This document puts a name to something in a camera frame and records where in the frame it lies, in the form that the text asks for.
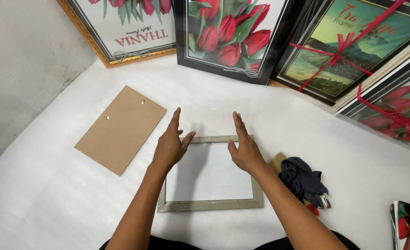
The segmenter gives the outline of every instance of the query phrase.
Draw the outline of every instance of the white paper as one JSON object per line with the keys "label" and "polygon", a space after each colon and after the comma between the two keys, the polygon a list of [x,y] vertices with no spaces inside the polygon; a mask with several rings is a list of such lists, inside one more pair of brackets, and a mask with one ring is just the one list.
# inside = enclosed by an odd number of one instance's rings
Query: white paper
{"label": "white paper", "polygon": [[191,144],[166,177],[165,201],[253,199],[251,176],[235,165],[227,146]]}

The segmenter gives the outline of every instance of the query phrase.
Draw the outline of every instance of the person's right hand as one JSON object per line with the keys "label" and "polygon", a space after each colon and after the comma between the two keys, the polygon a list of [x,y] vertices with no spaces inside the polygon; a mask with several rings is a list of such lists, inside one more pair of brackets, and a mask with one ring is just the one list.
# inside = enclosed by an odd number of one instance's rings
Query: person's right hand
{"label": "person's right hand", "polygon": [[268,169],[269,166],[262,157],[258,145],[247,133],[241,114],[234,112],[233,119],[239,137],[239,149],[236,148],[234,141],[228,140],[228,150],[233,162],[251,175],[256,174],[259,170]]}

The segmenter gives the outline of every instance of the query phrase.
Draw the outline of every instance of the brown cardboard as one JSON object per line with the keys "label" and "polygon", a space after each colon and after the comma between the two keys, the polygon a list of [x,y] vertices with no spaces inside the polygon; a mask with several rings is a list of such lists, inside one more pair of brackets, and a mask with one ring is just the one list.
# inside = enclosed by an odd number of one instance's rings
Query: brown cardboard
{"label": "brown cardboard", "polygon": [[165,112],[162,106],[125,86],[74,147],[121,175]]}

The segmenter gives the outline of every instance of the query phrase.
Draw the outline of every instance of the wall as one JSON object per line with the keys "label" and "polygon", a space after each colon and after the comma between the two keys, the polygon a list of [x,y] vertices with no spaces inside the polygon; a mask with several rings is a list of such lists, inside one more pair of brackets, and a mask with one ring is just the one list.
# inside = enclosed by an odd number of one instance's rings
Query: wall
{"label": "wall", "polygon": [[55,0],[0,1],[0,155],[95,57]]}

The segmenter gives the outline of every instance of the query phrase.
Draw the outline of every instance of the dark blue cloth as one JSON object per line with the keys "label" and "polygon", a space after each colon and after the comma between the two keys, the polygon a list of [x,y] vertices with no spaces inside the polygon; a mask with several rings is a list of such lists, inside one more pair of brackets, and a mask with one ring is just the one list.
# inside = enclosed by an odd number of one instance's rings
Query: dark blue cloth
{"label": "dark blue cloth", "polygon": [[283,160],[280,168],[282,172],[278,177],[301,202],[305,199],[315,206],[324,207],[321,196],[329,191],[320,182],[322,172],[312,171],[299,157]]}

